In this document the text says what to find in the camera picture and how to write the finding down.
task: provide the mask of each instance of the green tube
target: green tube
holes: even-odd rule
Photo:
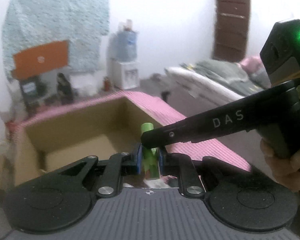
[[[141,134],[146,131],[153,130],[153,124],[146,122],[141,125]],[[159,179],[160,178],[160,169],[158,164],[158,154],[157,149],[147,149],[145,147],[142,148],[143,154],[143,167],[145,169],[146,179]]]

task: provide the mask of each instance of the open cardboard box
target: open cardboard box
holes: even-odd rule
[[[156,120],[122,97],[29,125],[17,143],[15,186],[89,155],[131,152],[141,125]]]

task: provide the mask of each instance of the black circular disc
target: black circular disc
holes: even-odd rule
[[[292,221],[298,208],[290,190],[269,178],[252,175],[237,175],[222,181],[207,203],[223,223],[250,232],[283,228]]]
[[[90,192],[71,176],[26,182],[5,198],[11,225],[29,233],[50,233],[69,227],[92,208]]]

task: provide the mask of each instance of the gray ribbed plate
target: gray ribbed plate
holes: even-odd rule
[[[287,229],[249,234],[216,220],[201,200],[178,189],[124,188],[117,197],[100,199],[91,213],[69,229],[50,235],[13,231],[7,240],[294,240]]]

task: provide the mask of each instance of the pink fabric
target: pink fabric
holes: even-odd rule
[[[251,75],[260,68],[264,68],[261,58],[259,56],[246,57],[240,61],[242,69],[248,74]]]
[[[168,125],[185,119],[184,115],[180,114],[178,111],[173,109],[160,98],[152,97],[141,92],[120,91],[102,98],[92,99],[68,106],[56,107],[44,113],[37,114],[33,118],[21,123],[21,125],[18,127],[18,131],[16,133],[16,143],[18,144],[18,138],[20,138],[19,135],[22,134],[24,128],[28,125],[41,122],[45,119],[52,118],[60,114],[66,114],[70,111],[82,109],[88,106],[93,106],[95,104],[99,104],[109,100],[114,100],[121,97],[128,98],[132,103],[134,103],[144,112],[146,112],[149,116],[151,116],[161,125]],[[203,156],[213,156],[222,161],[237,166],[241,169],[247,171],[250,170],[250,165],[242,157],[228,149],[216,139],[211,139],[208,141],[194,144],[192,144],[191,142],[176,143],[171,146],[170,152],[180,152],[183,154],[187,154],[193,160],[201,160]]]

